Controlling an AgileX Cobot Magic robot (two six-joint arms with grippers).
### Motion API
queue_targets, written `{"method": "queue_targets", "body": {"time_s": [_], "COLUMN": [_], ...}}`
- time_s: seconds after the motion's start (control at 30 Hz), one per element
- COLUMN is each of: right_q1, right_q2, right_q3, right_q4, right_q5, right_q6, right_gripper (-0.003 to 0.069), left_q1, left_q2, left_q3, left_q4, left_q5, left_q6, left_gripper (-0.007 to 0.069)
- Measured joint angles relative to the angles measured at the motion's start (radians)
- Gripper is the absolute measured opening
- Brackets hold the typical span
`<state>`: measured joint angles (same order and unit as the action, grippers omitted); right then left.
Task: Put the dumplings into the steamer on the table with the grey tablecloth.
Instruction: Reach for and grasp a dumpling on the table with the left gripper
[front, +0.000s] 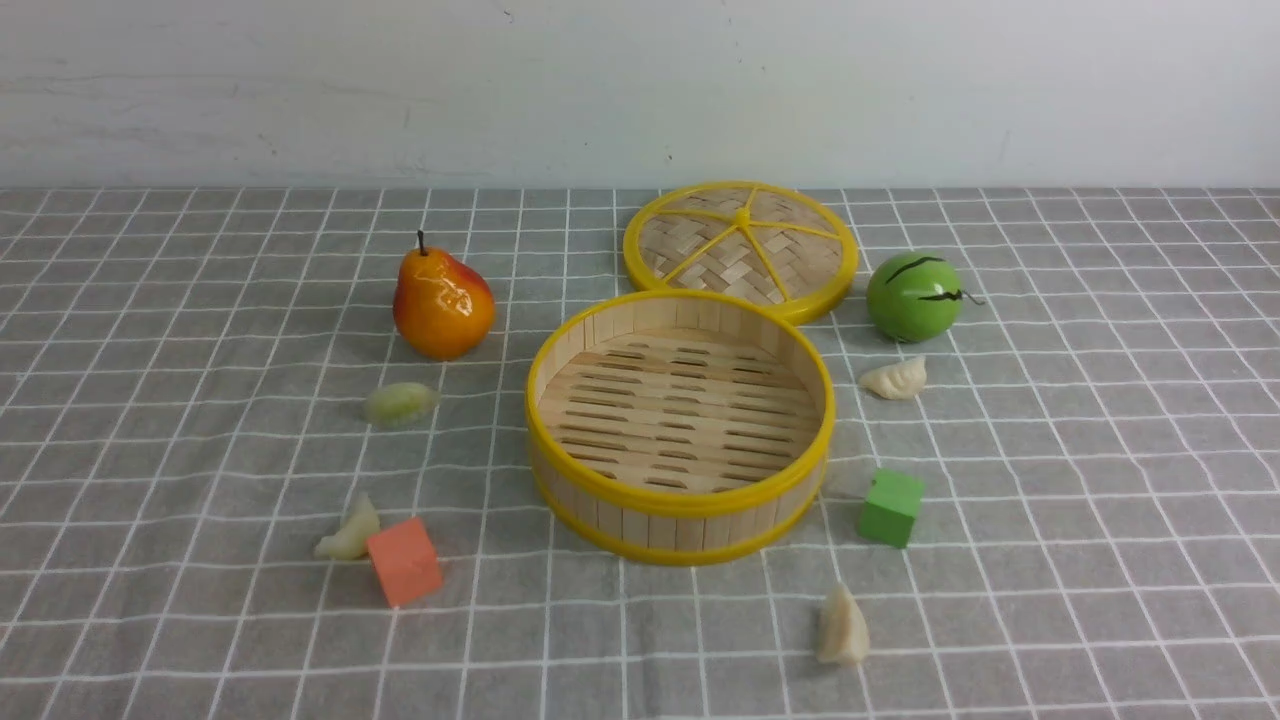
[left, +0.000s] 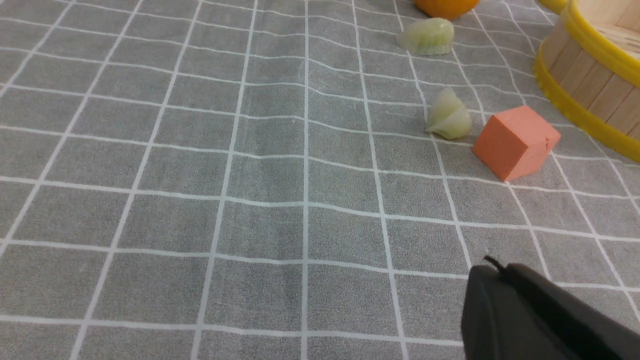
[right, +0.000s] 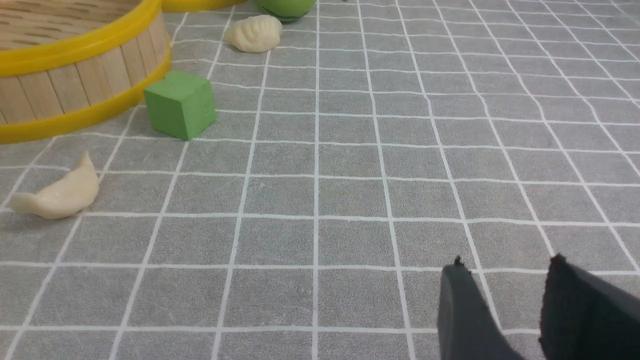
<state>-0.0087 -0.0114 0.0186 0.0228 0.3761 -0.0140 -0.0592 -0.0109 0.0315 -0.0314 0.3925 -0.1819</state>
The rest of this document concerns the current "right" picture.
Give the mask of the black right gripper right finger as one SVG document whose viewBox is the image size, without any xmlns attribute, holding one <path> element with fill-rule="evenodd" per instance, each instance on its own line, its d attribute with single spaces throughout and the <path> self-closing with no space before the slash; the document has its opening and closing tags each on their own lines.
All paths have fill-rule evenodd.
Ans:
<svg viewBox="0 0 640 360">
<path fill-rule="evenodd" d="M 550 260 L 539 343 L 547 360 L 637 360 L 640 301 L 560 254 Z"/>
</svg>

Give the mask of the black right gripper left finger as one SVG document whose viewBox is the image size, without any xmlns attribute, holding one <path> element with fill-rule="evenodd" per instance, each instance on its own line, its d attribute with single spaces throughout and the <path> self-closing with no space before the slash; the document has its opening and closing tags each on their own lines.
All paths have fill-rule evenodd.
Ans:
<svg viewBox="0 0 640 360">
<path fill-rule="evenodd" d="M 438 307 L 442 360 L 521 360 L 503 337 L 461 257 L 442 268 Z"/>
</svg>

